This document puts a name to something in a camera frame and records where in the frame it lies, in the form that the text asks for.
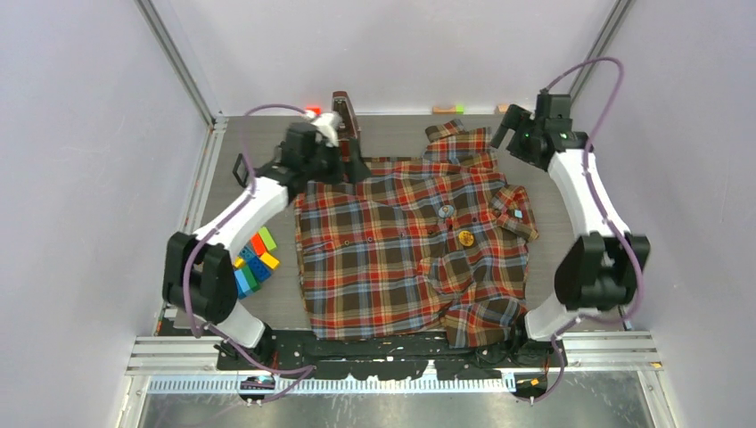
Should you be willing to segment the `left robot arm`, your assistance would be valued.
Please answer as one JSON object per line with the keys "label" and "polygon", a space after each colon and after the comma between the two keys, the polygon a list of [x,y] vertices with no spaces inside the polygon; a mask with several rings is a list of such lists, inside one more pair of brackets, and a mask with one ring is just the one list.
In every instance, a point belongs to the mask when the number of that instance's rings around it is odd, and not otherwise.
{"label": "left robot arm", "polygon": [[277,156],[256,170],[250,184],[218,216],[190,234],[170,236],[164,301],[240,345],[239,357],[249,367],[266,367],[274,355],[272,343],[263,339],[267,324],[239,303],[233,259],[308,183],[356,184],[370,175],[358,138],[342,141],[334,125],[320,120],[291,124]]}

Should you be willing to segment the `plaid flannel shirt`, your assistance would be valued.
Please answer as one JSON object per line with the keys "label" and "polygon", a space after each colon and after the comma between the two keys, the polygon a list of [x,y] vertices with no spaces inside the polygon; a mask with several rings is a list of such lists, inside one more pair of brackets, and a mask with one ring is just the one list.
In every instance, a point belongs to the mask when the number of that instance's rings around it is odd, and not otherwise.
{"label": "plaid flannel shirt", "polygon": [[[300,293],[315,336],[356,341],[442,329],[454,348],[509,338],[524,315],[529,196],[488,128],[426,129],[418,157],[369,158],[352,185],[311,182],[294,203]],[[438,209],[452,205],[452,218]],[[457,239],[467,230],[475,244]]]}

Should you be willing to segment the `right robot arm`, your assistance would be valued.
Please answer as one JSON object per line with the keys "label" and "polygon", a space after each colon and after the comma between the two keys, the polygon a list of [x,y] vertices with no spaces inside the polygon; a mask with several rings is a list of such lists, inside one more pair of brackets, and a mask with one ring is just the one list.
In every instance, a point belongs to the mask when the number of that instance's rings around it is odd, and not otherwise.
{"label": "right robot arm", "polygon": [[571,97],[546,89],[534,111],[509,105],[491,144],[544,170],[563,198],[575,241],[554,275],[554,290],[537,308],[517,318],[511,337],[478,350],[490,362],[501,357],[531,366],[563,333],[581,321],[610,325],[625,322],[641,296],[643,269],[651,244],[636,235],[612,206],[599,177],[596,156],[585,132],[572,128]]}

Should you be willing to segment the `white round brooch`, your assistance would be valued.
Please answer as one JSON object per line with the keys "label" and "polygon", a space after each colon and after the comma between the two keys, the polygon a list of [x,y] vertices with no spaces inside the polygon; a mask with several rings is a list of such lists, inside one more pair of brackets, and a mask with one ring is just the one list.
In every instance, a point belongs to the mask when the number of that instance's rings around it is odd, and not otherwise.
{"label": "white round brooch", "polygon": [[452,218],[455,214],[455,208],[452,205],[443,205],[438,209],[438,216],[440,218]]}

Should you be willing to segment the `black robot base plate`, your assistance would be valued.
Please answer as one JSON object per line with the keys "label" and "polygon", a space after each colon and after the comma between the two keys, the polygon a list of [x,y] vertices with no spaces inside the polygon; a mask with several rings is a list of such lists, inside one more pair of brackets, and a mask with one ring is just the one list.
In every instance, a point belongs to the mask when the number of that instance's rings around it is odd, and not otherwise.
{"label": "black robot base plate", "polygon": [[352,342],[326,341],[309,330],[274,330],[261,350],[249,355],[259,363],[295,379],[311,369],[310,379],[359,381],[417,380],[434,373],[441,381],[487,380],[505,369],[544,375],[560,367],[549,342],[515,339],[473,348],[453,348],[439,331],[394,335]]}

